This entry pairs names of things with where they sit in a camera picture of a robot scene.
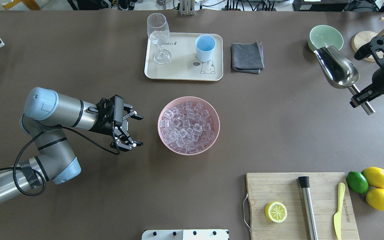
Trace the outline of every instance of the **tray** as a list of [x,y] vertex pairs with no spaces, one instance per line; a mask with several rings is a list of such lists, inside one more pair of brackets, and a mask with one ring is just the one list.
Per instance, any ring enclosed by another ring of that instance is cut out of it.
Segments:
[[171,32],[163,48],[171,52],[172,58],[166,64],[157,64],[154,53],[159,46],[148,39],[145,75],[150,79],[176,79],[218,81],[223,76],[223,40],[217,34],[208,34],[216,40],[212,59],[201,62],[196,56],[195,40],[204,33]]
[[[303,197],[297,177],[309,176],[320,240],[337,240],[333,215],[337,211],[337,185],[346,184],[342,209],[342,240],[359,240],[358,228],[347,187],[345,173],[247,173],[248,200],[251,215],[251,240],[309,239]],[[265,205],[272,201],[287,207],[287,219],[271,222],[265,216]]]

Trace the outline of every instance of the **lime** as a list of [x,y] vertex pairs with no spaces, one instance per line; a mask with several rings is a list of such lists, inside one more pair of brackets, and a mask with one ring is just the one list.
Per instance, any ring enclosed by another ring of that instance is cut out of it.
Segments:
[[384,189],[373,188],[370,189],[365,197],[367,203],[377,210],[384,211]]
[[384,188],[384,169],[380,167],[367,167],[362,170],[362,175],[368,184],[373,187]]
[[346,176],[346,182],[353,191],[364,194],[368,191],[368,182],[364,175],[359,172],[349,172]]
[[270,202],[265,206],[265,214],[272,222],[283,222],[287,218],[287,208],[280,202]]

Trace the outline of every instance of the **black cap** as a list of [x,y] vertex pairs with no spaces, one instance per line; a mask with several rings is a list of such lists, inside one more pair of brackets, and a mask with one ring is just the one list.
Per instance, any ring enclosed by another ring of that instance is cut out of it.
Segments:
[[309,187],[309,176],[298,177],[298,179],[300,182],[300,187]]

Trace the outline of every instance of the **green bowl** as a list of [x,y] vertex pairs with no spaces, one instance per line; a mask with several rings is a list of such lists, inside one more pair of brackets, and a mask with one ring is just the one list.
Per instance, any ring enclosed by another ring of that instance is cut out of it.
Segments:
[[343,37],[332,26],[318,25],[309,33],[308,46],[312,52],[326,46],[334,46],[340,50],[343,47]]

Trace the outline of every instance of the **wooden board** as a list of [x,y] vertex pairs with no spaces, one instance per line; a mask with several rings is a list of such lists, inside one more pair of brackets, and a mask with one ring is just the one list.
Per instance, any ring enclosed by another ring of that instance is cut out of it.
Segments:
[[[297,180],[300,176],[309,176],[319,239],[337,239],[333,215],[337,211],[337,185],[343,182],[346,192],[342,209],[342,240],[359,240],[345,173],[247,173],[251,240],[310,239],[302,190]],[[271,222],[265,216],[265,205],[272,201],[286,206],[287,219],[284,222]]]

